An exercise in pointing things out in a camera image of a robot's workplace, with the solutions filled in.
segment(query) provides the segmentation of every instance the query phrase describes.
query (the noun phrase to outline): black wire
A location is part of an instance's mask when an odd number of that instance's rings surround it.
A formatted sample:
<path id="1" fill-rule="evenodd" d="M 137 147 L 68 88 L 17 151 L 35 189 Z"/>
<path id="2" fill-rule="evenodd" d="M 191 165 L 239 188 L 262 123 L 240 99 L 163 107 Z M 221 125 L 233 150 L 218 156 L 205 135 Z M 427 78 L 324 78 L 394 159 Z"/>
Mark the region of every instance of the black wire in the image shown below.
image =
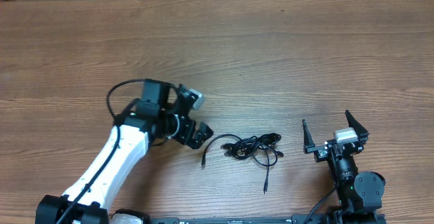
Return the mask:
<path id="1" fill-rule="evenodd" d="M 242 139 L 237 135 L 234 134 L 223 134 L 220 136 L 217 136 L 214 138 L 205 148 L 205 151 L 202 155 L 202 168 L 205 168 L 205 162 L 206 162 L 206 153 L 208 151 L 208 148 L 210 148 L 211 144 L 215 141 L 217 141 L 219 138 L 223 137 L 233 137 L 237 139 L 236 143 L 227 143 L 222 146 L 223 149 L 229 149 L 225 155 L 226 156 L 233 156 L 234 158 L 238 160 L 246 160 L 250 157 L 252 157 L 256 163 L 260 164 L 261 166 L 267 167 L 267 177 L 265 178 L 264 183 L 264 193 L 267 192 L 268 186 L 269 186 L 269 174 L 270 174 L 270 166 L 274 166 L 277 163 L 278 156 L 283 157 L 283 153 L 280 151 L 276 151 L 274 149 L 274 146 L 277 142 L 280 141 L 281 136 L 276 133 L 270 133 L 270 134 L 264 134 L 260 136 L 259 138 L 257 136 L 251 136 L 249 138 Z M 267 163 L 264 164 L 260 162 L 256 156 L 254 155 L 257 150 L 264 151 L 265 155 L 267 156 Z M 271 151 L 275 156 L 275 161 L 270 164 L 270 157 L 268 154 L 268 151 Z"/>
<path id="2" fill-rule="evenodd" d="M 169 139 L 168 139 L 168 138 L 165 138 L 163 142 L 161 142 L 161 143 L 157 143 L 157 144 L 154 144 L 154 145 L 151 145 L 151 146 L 152 146 L 152 147 L 162 146 L 162 145 L 165 144 L 167 141 L 169 141 Z"/>
<path id="3" fill-rule="evenodd" d="M 333 187 L 333 189 L 327 193 L 323 198 L 321 198 L 320 201 L 318 201 L 318 203 L 312 208 L 312 210 L 310 211 L 310 213 L 307 215 L 306 220 L 304 220 L 304 224 L 309 223 L 311 220 L 309 220 L 312 216 L 312 214 L 323 204 L 324 201 L 327 200 L 327 198 L 329 198 L 331 196 L 331 194 L 336 190 L 336 186 Z"/>
<path id="4" fill-rule="evenodd" d="M 107 96 L 106 96 L 107 108 L 108 108 L 108 112 L 110 112 L 113 120 L 115 120 L 115 125 L 116 125 L 116 129 L 117 129 L 117 138 L 116 138 L 115 145 L 114 145 L 112 151 L 110 152 L 110 154 L 107 156 L 104 163 L 101 165 L 101 167 L 95 173 L 95 175 L 90 179 L 89 183 L 85 184 L 85 186 L 84 186 L 83 190 L 81 190 L 80 194 L 74 199 L 73 202 L 71 202 L 71 204 L 68 206 L 68 208 L 62 213 L 62 216 L 58 219 L 56 224 L 62 224 L 63 221 L 65 220 L 66 216 L 68 215 L 68 213 L 74 208 L 74 206 L 85 195 L 85 193 L 90 190 L 90 187 L 92 186 L 92 184 L 94 184 L 95 180 L 100 176 L 101 172 L 104 170 L 104 168 L 107 166 L 107 164 L 110 162 L 111 158 L 115 154 L 116 149 L 119 147 L 119 141 L 121 140 L 121 128 L 120 128 L 119 123 L 116 122 L 116 120 L 117 120 L 116 115 L 113 112 L 113 109 L 110 105 L 110 95 L 120 86 L 123 86 L 123 85 L 128 84 L 128 83 L 144 82 L 144 81 L 146 81 L 146 79 L 132 79 L 132 80 L 128 80 L 128 81 L 122 81 L 121 83 L 112 87 L 110 89 L 110 91 L 108 91 Z"/>

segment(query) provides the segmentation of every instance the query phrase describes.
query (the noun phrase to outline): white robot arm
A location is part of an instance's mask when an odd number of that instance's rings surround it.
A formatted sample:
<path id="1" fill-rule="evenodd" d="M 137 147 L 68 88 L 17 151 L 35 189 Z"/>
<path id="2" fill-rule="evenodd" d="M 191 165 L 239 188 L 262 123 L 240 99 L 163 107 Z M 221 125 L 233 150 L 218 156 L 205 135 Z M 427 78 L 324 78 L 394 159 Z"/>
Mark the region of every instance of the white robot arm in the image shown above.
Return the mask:
<path id="1" fill-rule="evenodd" d="M 147 132 L 141 132 L 139 128 L 126 125 L 122 125 L 120 129 L 121 140 L 115 154 L 89 191 L 78 201 L 79 204 L 89 206 L 92 202 L 97 202 L 101 208 L 110 210 L 125 178 L 133 166 L 147 153 L 149 146 Z M 83 176 L 63 193 L 68 196 L 68 201 L 72 202 L 80 194 L 83 186 L 95 175 L 115 146 L 116 138 L 117 129 L 114 126 L 106 145 L 94 162 Z"/>
<path id="2" fill-rule="evenodd" d="M 136 81 L 144 83 L 141 98 L 133 100 L 122 113 L 115 115 L 109 102 L 110 94 L 119 86 Z M 167 102 L 170 89 L 177 95 L 173 104 Z M 106 145 L 62 197 L 46 195 L 41 200 L 35 224 L 143 223 L 147 216 L 133 210 L 117 210 L 110 220 L 107 213 L 125 178 L 156 138 L 172 138 L 198 149 L 213 135 L 204 123 L 196 130 L 196 121 L 189 117 L 190 110 L 198 110 L 203 100 L 200 92 L 188 90 L 182 84 L 176 88 L 173 84 L 151 79 L 117 84 L 107 95 L 114 126 Z"/>

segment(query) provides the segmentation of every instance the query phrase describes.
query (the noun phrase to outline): tangled cable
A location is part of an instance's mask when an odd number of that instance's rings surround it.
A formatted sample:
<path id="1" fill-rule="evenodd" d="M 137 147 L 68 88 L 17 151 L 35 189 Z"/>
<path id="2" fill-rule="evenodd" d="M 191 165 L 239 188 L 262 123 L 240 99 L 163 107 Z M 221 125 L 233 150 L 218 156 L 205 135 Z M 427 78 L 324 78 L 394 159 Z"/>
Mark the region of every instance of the tangled cable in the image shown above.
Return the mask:
<path id="1" fill-rule="evenodd" d="M 242 139 L 237 135 L 234 134 L 223 134 L 220 136 L 217 136 L 214 138 L 205 148 L 205 151 L 202 155 L 202 168 L 205 167 L 205 157 L 206 153 L 208 151 L 208 148 L 210 145 L 217 141 L 219 138 L 223 137 L 233 137 L 237 139 L 236 143 L 226 143 L 222 145 L 222 149 L 226 149 L 227 152 L 225 153 L 226 156 L 232 156 L 235 159 L 238 160 L 246 160 L 250 157 L 252 157 L 256 163 L 260 164 L 261 166 L 267 167 L 267 177 L 265 179 L 264 183 L 264 193 L 267 192 L 267 189 L 269 187 L 269 173 L 270 173 L 270 166 L 274 166 L 277 163 L 278 157 L 283 157 L 283 153 L 280 151 L 277 151 L 274 149 L 274 146 L 277 142 L 280 141 L 281 136 L 277 133 L 270 133 L 270 134 L 263 134 L 260 137 L 257 136 L 251 136 L 249 138 Z M 256 156 L 254 155 L 257 150 L 264 151 L 265 155 L 267 156 L 267 163 L 264 164 L 260 162 Z M 275 156 L 275 161 L 270 164 L 270 157 L 268 154 L 268 151 L 271 151 Z"/>

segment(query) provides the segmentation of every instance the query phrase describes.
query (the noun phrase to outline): wood grain surface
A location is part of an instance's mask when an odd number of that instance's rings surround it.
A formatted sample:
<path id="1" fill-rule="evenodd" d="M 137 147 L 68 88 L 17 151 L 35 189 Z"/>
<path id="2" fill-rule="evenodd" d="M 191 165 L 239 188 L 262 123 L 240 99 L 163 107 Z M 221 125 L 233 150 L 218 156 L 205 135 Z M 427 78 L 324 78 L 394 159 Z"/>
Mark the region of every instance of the wood grain surface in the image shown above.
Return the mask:
<path id="1" fill-rule="evenodd" d="M 134 77 L 202 91 L 193 118 L 216 135 L 280 133 L 285 157 L 263 194 L 266 170 L 223 156 L 229 140 L 203 170 L 203 149 L 169 142 L 134 167 L 112 211 L 307 213 L 332 181 L 303 154 L 301 120 L 321 143 L 347 127 L 349 109 L 371 132 L 359 170 L 387 180 L 380 212 L 433 222 L 434 0 L 0 3 L 0 223 L 34 223 L 41 198 L 83 174 L 111 129 L 108 89 Z M 139 95 L 120 89 L 115 108 Z"/>

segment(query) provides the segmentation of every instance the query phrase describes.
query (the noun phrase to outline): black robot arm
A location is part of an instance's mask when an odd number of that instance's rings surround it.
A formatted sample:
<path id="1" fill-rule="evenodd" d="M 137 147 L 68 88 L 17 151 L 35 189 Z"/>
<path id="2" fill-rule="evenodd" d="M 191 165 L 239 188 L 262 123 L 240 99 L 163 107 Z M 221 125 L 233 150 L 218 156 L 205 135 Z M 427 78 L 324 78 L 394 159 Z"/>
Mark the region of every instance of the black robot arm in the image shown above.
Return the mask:
<path id="1" fill-rule="evenodd" d="M 369 132 L 348 110 L 345 115 L 350 127 L 335 131 L 334 138 L 321 146 L 315 146 L 306 120 L 302 121 L 304 152 L 313 153 L 316 162 L 327 161 L 340 202 L 329 208 L 321 223 L 386 223 L 384 215 L 376 214 L 382 206 L 384 177 L 376 172 L 359 173 L 353 158 L 364 150 Z"/>

